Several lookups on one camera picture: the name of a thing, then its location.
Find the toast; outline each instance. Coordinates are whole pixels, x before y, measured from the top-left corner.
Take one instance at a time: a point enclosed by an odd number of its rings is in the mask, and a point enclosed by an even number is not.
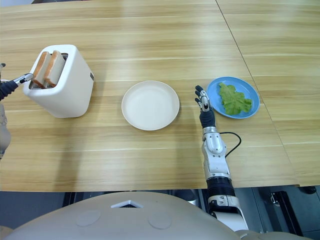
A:
[[[44,73],[44,80],[55,87],[65,66],[65,59],[59,51],[53,51],[49,65]]]
[[[45,86],[45,73],[48,68],[48,65],[50,63],[51,55],[49,52],[44,51],[40,58],[39,61],[35,67],[35,70],[33,72],[34,78],[32,81],[37,84],[40,88],[44,89]]]

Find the cable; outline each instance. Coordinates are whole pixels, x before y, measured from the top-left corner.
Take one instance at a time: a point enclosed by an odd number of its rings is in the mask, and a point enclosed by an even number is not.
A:
[[[242,140],[241,140],[241,137],[236,134],[235,132],[232,132],[232,131],[224,131],[224,132],[220,132],[220,134],[233,134],[233,135],[236,135],[239,139],[239,143],[234,147],[232,148],[226,155],[225,157],[227,157],[230,153],[232,153],[237,147],[239,147],[239,145],[241,144]]]

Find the wood grain surface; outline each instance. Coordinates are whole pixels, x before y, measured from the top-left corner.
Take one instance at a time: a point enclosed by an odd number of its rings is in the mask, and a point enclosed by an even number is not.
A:
[[[2,78],[30,71],[46,46],[73,44],[95,75],[87,113],[54,118],[17,89],[3,101],[12,134],[0,162],[4,191],[121,191],[206,188],[195,85],[221,76],[256,88],[216,2],[108,0],[3,7]],[[142,131],[121,111],[128,88],[162,81],[180,99],[168,127]],[[220,131],[242,136],[228,157],[235,187],[298,184],[268,110],[235,120],[216,115]],[[228,148],[237,144],[224,135]]]
[[[217,3],[299,184],[320,185],[320,2]]]

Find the empty plate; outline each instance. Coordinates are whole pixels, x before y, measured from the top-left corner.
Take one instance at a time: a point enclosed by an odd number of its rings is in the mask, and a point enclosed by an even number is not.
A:
[[[175,90],[160,81],[143,81],[131,87],[122,99],[122,114],[137,129],[153,131],[166,127],[179,112]]]

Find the lettuce leaf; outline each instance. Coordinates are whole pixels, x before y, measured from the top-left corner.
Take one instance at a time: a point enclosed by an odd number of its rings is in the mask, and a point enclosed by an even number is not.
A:
[[[244,111],[248,113],[252,107],[252,100],[245,98],[243,92],[237,92],[235,86],[225,85],[223,82],[219,83],[220,96],[222,97],[222,104],[225,113],[228,115],[237,115]]]

